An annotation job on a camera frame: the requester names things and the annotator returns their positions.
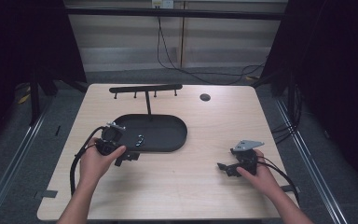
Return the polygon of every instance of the metal bracket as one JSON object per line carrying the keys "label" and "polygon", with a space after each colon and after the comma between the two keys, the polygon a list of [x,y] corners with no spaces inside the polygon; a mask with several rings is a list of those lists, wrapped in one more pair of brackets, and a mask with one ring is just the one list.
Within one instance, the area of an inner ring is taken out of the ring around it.
{"label": "metal bracket", "polygon": [[264,145],[264,142],[256,142],[249,140],[241,140],[232,150],[234,152],[246,151],[255,147],[261,147]]}
{"label": "metal bracket", "polygon": [[43,198],[55,198],[57,196],[58,191],[57,190],[43,190],[43,191],[37,191],[34,195],[34,199],[42,200]]}
{"label": "metal bracket", "polygon": [[115,122],[108,122],[106,123],[109,127],[111,128],[115,128],[115,129],[118,129],[118,130],[121,130],[121,131],[126,131],[126,127],[121,127],[121,126],[118,126]]}

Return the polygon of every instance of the gray carpet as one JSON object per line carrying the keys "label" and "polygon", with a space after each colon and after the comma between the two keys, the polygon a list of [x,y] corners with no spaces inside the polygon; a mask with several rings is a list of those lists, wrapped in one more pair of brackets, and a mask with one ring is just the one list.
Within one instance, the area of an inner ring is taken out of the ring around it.
{"label": "gray carpet", "polygon": [[[241,68],[203,68],[190,69],[190,71],[240,74]],[[256,71],[252,76],[257,76],[259,73],[260,71]],[[227,84],[238,78],[211,74],[198,76],[215,84]],[[208,84],[190,74],[182,74],[167,69],[89,73],[88,81],[89,83]],[[247,85],[251,82],[242,77],[241,81],[235,83],[235,85]],[[84,93],[73,90],[66,84],[57,82],[57,86],[59,92],[52,99],[52,105],[49,107],[44,123],[0,207],[0,223],[44,223],[36,217],[36,211],[41,201],[34,199],[34,195],[37,191],[47,188],[84,97]],[[22,96],[23,91],[17,92],[18,98]],[[282,125],[283,119],[276,106],[276,99],[270,94],[269,85],[257,88],[256,92],[269,127],[274,129]],[[41,103],[43,104],[47,99],[48,97],[42,95]],[[22,137],[27,132],[30,116],[30,101],[23,105],[17,105],[14,102],[7,113],[6,125],[0,132],[0,177],[21,143]],[[349,223],[358,223],[358,174],[342,158],[335,143],[324,136],[324,129],[305,106],[303,107],[299,131],[324,175],[324,179],[337,198],[345,217]],[[278,149],[287,174],[301,188],[301,209],[315,223],[334,223],[293,140],[287,138],[278,145]],[[244,222],[238,220],[230,222],[214,221],[213,223]],[[263,223],[282,222],[277,218],[263,220]]]}

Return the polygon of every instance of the black cable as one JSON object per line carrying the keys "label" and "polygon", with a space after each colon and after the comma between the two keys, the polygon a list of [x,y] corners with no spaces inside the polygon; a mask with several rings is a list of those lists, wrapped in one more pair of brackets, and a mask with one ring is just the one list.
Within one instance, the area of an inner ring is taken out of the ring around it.
{"label": "black cable", "polygon": [[300,200],[299,200],[299,197],[298,197],[298,191],[297,191],[296,185],[295,185],[295,183],[293,183],[292,179],[290,179],[290,177],[287,174],[285,174],[278,167],[274,167],[273,165],[270,165],[268,163],[265,163],[265,162],[262,162],[262,161],[258,161],[257,163],[266,165],[267,167],[270,167],[270,168],[274,169],[281,176],[283,176],[283,178],[286,179],[287,183],[289,183],[289,185],[292,187],[293,193],[295,194],[295,197],[296,197],[296,200],[297,200],[297,203],[300,204]]}
{"label": "black cable", "polygon": [[90,145],[90,146],[86,147],[86,149],[89,149],[89,148],[91,148],[91,147],[95,147],[95,146],[97,146],[97,144],[92,144],[92,145]]}
{"label": "black cable", "polygon": [[[160,45],[160,37],[162,39],[162,42],[164,44],[164,48],[165,48],[165,53],[167,55],[167,58],[168,58],[168,61],[170,62],[170,65],[171,67],[167,67],[165,66],[161,60],[159,59],[159,45]],[[157,55],[158,55],[158,63],[166,68],[166,69],[170,69],[170,70],[176,70],[178,72],[181,72],[181,73],[184,73],[184,74],[188,74],[188,75],[191,75],[192,77],[198,79],[199,81],[202,81],[202,82],[205,82],[205,83],[208,83],[208,84],[211,84],[211,85],[232,85],[232,84],[235,84],[237,82],[239,82],[243,76],[246,76],[246,75],[249,75],[249,74],[252,74],[253,72],[257,71],[259,68],[261,67],[264,67],[264,63],[261,63],[261,64],[256,64],[256,65],[248,65],[248,66],[245,66],[242,68],[242,71],[240,74],[228,74],[228,73],[210,73],[210,72],[188,72],[184,69],[180,69],[180,68],[177,68],[175,67],[175,65],[172,63],[172,60],[171,60],[171,57],[168,53],[168,49],[167,49],[167,45],[166,45],[166,42],[165,42],[165,37],[164,37],[164,34],[162,33],[162,28],[161,28],[161,19],[160,17],[158,17],[158,47],[157,47]],[[254,70],[250,71],[250,72],[247,72],[247,73],[244,73],[244,70],[249,68],[249,67],[255,67]],[[202,79],[200,77],[197,77],[196,75],[219,75],[219,76],[231,76],[231,77],[238,77],[236,78],[234,81],[231,81],[231,82],[228,82],[228,83],[213,83],[213,82],[210,82],[210,81],[207,81],[205,79]]]}
{"label": "black cable", "polygon": [[295,111],[295,115],[294,115],[294,120],[292,120],[290,125],[288,125],[289,122],[285,122],[284,124],[281,124],[278,127],[276,127],[276,128],[271,130],[271,133],[281,133],[281,132],[284,132],[284,131],[289,131],[289,133],[282,134],[282,135],[280,135],[278,137],[274,137],[275,141],[280,139],[279,141],[275,142],[275,145],[278,145],[282,141],[287,139],[293,132],[295,132],[297,130],[297,128],[299,126],[301,115],[302,115],[303,96],[300,93],[298,88],[296,88],[295,97],[296,97],[296,100],[295,100],[295,102],[296,102],[296,111]]}
{"label": "black cable", "polygon": [[[321,16],[322,16],[322,13],[323,13],[323,11],[324,11],[324,8],[325,8],[326,3],[327,3],[327,0],[324,0],[323,4],[322,4],[322,6],[321,6],[321,9],[319,10],[319,13],[318,13],[318,15],[317,15],[317,18],[316,18],[316,20],[315,20],[315,22],[314,22],[314,24],[313,24],[313,26],[312,26],[312,31],[311,31],[311,34],[310,34],[310,38],[309,38],[308,41],[307,41],[307,45],[306,45],[306,48],[305,48],[305,50],[304,50],[304,53],[300,56],[300,57],[301,57],[300,63],[304,62],[305,57],[306,57],[308,51],[310,50],[311,40],[312,40],[313,36],[315,35],[317,23],[319,22],[319,19],[320,19]],[[302,106],[302,101],[303,101],[302,95],[299,94],[298,92],[299,92],[299,90],[298,90],[298,88],[296,88],[297,102],[298,102],[298,101],[300,102],[300,104],[299,104],[299,108],[300,108],[300,109],[297,110],[297,111],[298,111],[298,117],[297,117],[297,119],[296,119],[296,126],[295,126],[295,127],[297,127],[298,124],[299,124],[299,122],[300,122],[300,117],[301,117],[301,112],[302,112],[302,111],[301,111],[301,106]]]}
{"label": "black cable", "polygon": [[72,165],[71,165],[71,171],[69,173],[69,180],[71,182],[71,195],[74,195],[75,193],[75,190],[76,190],[76,186],[75,186],[75,170],[76,170],[76,167],[77,167],[77,163],[79,162],[81,156],[83,156],[83,154],[86,152],[86,150],[90,147],[93,147],[94,145],[92,146],[89,146],[89,147],[86,147],[86,145],[89,143],[90,139],[92,138],[92,136],[94,134],[96,134],[98,131],[100,130],[103,130],[105,129],[106,127],[104,126],[101,126],[97,129],[95,129],[90,135],[89,135],[89,138],[86,140],[86,142],[84,143],[83,147],[77,152],[77,154],[75,154],[75,158],[74,158],[74,161],[72,162]]}
{"label": "black cable", "polygon": [[284,70],[279,69],[279,70],[273,72],[272,74],[270,74],[269,76],[260,77],[260,79],[258,79],[256,82],[252,83],[250,86],[256,89],[257,87],[270,82],[273,78],[278,77],[282,72],[284,72]]}
{"label": "black cable", "polygon": [[271,163],[273,166],[275,166],[275,168],[279,169],[277,165],[275,165],[275,163],[273,163],[272,161],[270,161],[269,159],[265,158],[265,157],[262,157],[262,156],[257,156],[258,158],[262,158],[266,161],[268,161],[269,163]]}

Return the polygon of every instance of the gray wall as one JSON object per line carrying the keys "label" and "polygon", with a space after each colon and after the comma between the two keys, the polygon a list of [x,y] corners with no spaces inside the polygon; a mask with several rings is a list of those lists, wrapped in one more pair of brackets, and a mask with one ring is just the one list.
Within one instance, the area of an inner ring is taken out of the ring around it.
{"label": "gray wall", "polygon": [[[287,1],[174,1],[174,8],[284,12]],[[148,1],[66,0],[67,6],[151,7]],[[158,19],[70,15],[86,72],[159,68]],[[245,66],[269,54],[278,21],[161,18],[175,66]],[[169,65],[160,39],[159,58]]]}

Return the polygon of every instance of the metal rod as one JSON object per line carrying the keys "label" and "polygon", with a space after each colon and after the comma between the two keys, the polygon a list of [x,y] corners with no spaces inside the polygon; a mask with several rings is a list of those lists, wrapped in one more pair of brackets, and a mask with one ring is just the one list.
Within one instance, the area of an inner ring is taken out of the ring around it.
{"label": "metal rod", "polygon": [[150,117],[150,120],[152,119],[152,109],[150,108],[150,98],[149,98],[149,92],[145,91],[146,96],[146,105],[147,105],[147,114]]}
{"label": "metal rod", "polygon": [[23,7],[24,13],[66,13],[71,15],[102,15],[102,16],[144,16],[144,17],[183,17],[183,18],[217,18],[281,21],[287,18],[284,13],[271,12],[241,12],[215,11],[194,9],[165,9],[165,8],[124,8],[124,7]]}
{"label": "metal rod", "polygon": [[117,94],[119,92],[134,92],[134,91],[172,91],[181,90],[182,84],[171,84],[171,85],[157,85],[157,86],[133,86],[133,87],[115,87],[110,88],[109,91]]}

